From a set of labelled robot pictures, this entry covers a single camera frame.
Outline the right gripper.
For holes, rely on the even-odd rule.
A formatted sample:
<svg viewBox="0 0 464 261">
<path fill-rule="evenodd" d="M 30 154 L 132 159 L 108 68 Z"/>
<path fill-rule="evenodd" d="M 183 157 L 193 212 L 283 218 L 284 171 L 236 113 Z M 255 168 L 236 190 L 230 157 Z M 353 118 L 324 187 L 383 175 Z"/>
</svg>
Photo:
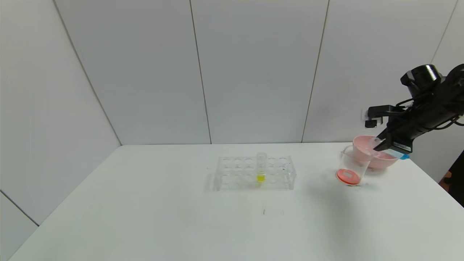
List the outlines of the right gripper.
<svg viewBox="0 0 464 261">
<path fill-rule="evenodd" d="M 435 127 L 435 109 L 389 107 L 386 129 L 373 139 L 373 150 L 413 152 L 413 141 Z"/>
</svg>

